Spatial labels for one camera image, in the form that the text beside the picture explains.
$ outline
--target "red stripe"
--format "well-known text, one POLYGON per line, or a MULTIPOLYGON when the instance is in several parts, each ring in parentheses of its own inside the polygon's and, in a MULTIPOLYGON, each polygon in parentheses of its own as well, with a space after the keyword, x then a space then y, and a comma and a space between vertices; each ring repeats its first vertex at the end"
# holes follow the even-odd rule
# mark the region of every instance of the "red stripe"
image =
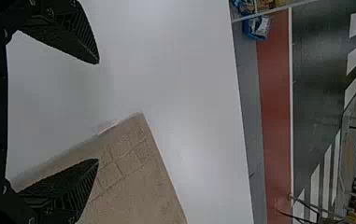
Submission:
POLYGON ((291 191, 290 78, 288 10, 272 15, 266 41, 257 42, 262 105, 265 190, 268 224, 288 224, 278 209, 289 211, 291 191))

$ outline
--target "gray floor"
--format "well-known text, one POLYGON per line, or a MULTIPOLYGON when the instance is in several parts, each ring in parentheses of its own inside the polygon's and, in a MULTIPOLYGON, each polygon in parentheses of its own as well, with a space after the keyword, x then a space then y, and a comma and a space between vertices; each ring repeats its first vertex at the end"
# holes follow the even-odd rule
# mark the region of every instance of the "gray floor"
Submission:
POLYGON ((242 23, 233 24, 235 59, 247 148, 254 223, 267 223, 263 130, 256 41, 242 35, 242 23))

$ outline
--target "store shelf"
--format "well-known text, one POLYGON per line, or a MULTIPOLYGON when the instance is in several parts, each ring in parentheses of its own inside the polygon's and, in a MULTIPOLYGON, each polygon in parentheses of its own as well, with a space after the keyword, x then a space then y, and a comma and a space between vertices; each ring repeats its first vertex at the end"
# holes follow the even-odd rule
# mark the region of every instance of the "store shelf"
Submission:
POLYGON ((258 16, 262 16, 265 14, 269 14, 269 13, 273 13, 273 12, 278 12, 281 10, 285 10, 289 7, 298 7, 304 4, 308 4, 308 3, 312 3, 312 2, 316 2, 319 0, 293 0, 291 1, 289 4, 285 5, 285 6, 279 6, 279 7, 275 7, 269 10, 265 10, 265 11, 261 11, 258 12, 258 9, 256 8, 256 13, 254 14, 250 14, 248 16, 242 16, 238 10, 236 9, 236 7, 234 7, 231 3, 230 3, 230 17, 231 17, 231 22, 238 22, 238 21, 244 21, 250 18, 254 18, 254 17, 258 17, 258 16))

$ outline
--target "floor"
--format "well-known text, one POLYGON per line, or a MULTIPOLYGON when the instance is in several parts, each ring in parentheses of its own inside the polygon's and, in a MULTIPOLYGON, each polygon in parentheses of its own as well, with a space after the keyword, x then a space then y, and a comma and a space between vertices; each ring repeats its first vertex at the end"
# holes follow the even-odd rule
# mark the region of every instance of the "floor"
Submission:
MULTIPOLYGON (((289 223, 276 213, 290 211, 288 193, 334 210, 342 116, 356 92, 356 1, 276 13, 264 42, 240 27, 233 24, 255 223, 289 223)), ((314 218, 298 203, 292 212, 314 218)))

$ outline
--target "product box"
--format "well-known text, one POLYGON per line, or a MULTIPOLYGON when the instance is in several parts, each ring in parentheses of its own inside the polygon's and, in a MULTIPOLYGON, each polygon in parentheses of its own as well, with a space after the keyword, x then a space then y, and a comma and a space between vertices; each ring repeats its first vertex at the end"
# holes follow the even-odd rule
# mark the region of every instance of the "product box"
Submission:
POLYGON ((276 7, 276 0, 257 0, 257 11, 263 12, 276 7))
POLYGON ((256 0, 230 0, 233 5, 238 9, 242 16, 248 16, 255 13, 256 0))

